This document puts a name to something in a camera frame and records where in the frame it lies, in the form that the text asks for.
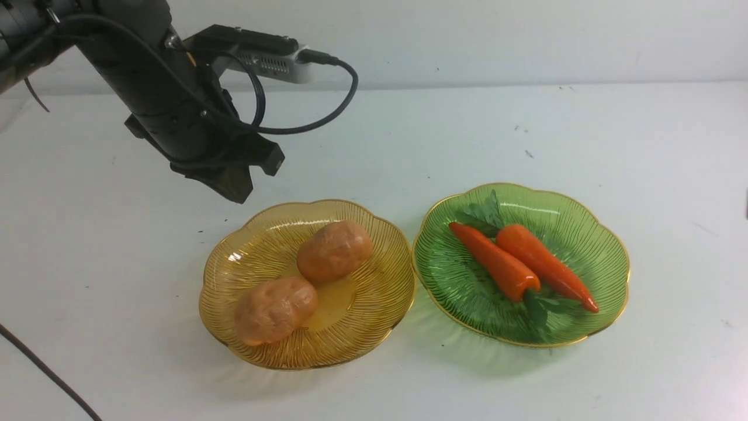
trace potato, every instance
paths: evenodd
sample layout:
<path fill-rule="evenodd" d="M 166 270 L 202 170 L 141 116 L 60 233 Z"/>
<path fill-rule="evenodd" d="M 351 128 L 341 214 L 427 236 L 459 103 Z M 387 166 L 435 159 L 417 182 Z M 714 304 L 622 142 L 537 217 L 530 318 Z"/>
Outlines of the potato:
<path fill-rule="evenodd" d="M 306 279 L 265 281 L 239 298 L 234 330 L 247 346 L 278 342 L 317 310 L 317 291 Z"/>
<path fill-rule="evenodd" d="M 361 267 L 373 251 L 363 227 L 350 221 L 333 222 L 301 245 L 296 267 L 310 282 L 330 282 Z"/>

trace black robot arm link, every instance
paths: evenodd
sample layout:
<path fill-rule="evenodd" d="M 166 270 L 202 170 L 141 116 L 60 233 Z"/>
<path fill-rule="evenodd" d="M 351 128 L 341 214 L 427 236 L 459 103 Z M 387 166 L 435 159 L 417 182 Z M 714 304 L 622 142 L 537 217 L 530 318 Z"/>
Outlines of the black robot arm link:
<path fill-rule="evenodd" d="M 130 131 L 226 199 L 246 200 L 249 166 L 275 175 L 283 163 L 277 143 L 227 124 L 239 116 L 218 78 L 242 43 L 284 54 L 293 39 L 214 25 L 182 41 L 165 0 L 0 0 L 0 33 L 0 93 L 77 46 L 132 113 Z"/>

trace robotic arm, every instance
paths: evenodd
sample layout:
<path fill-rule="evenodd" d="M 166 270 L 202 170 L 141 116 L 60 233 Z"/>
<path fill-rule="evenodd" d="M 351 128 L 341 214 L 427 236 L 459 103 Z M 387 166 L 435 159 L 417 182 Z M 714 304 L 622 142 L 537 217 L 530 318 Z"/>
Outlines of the robotic arm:
<path fill-rule="evenodd" d="M 253 188 L 249 166 L 275 175 L 283 163 L 278 144 L 260 133 L 322 126 L 345 109 L 358 85 L 348 64 L 288 37 L 214 25 L 181 40 L 165 0 L 0 0 L 0 33 L 0 93 L 77 46 L 132 113 L 125 125 L 133 135 L 163 154 L 173 171 L 237 203 Z M 315 124 L 260 127 L 264 92 L 255 73 L 303 83 L 312 63 L 351 73 L 343 103 Z M 218 82 L 226 69 L 253 77 L 261 101 L 252 124 L 239 120 Z"/>

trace plastic vegetable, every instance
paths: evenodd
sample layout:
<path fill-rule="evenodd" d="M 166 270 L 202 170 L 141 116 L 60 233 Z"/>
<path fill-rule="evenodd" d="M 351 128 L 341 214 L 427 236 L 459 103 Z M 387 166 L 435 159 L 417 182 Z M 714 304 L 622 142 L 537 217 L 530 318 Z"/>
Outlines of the plastic vegetable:
<path fill-rule="evenodd" d="M 311 317 L 317 304 L 317 291 L 306 279 L 265 281 L 239 298 L 234 330 L 247 346 L 279 342 Z"/>
<path fill-rule="evenodd" d="M 353 273 L 373 253 L 364 227 L 351 221 L 333 222 L 301 245 L 296 267 L 309 282 L 330 282 Z"/>
<path fill-rule="evenodd" d="M 496 245 L 537 273 L 559 294 L 579 301 L 590 312 L 600 311 L 579 276 L 545 248 L 543 242 L 527 228 L 519 224 L 505 226 L 496 236 Z"/>
<path fill-rule="evenodd" d="M 496 285 L 511 301 L 522 301 L 527 290 L 540 291 L 537 275 L 521 261 L 497 247 L 481 231 L 459 222 L 450 223 L 450 230 L 491 274 Z"/>

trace green glass plate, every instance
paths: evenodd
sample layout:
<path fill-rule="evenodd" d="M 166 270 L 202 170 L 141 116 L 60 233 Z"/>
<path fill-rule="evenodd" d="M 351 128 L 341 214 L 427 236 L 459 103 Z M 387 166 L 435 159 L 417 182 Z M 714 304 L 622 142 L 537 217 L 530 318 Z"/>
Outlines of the green glass plate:
<path fill-rule="evenodd" d="M 503 222 L 524 225 L 569 266 L 589 288 L 599 313 L 578 306 L 549 312 L 548 334 L 538 337 L 524 304 L 500 292 L 448 227 L 461 210 L 484 204 L 494 191 Z M 579 342 L 613 324 L 628 301 L 630 265 L 623 243 L 582 204 L 559 193 L 496 183 L 443 199 L 427 213 L 413 253 L 421 282 L 442 311 L 474 332 L 515 345 Z M 545 286 L 540 295 L 558 297 Z"/>

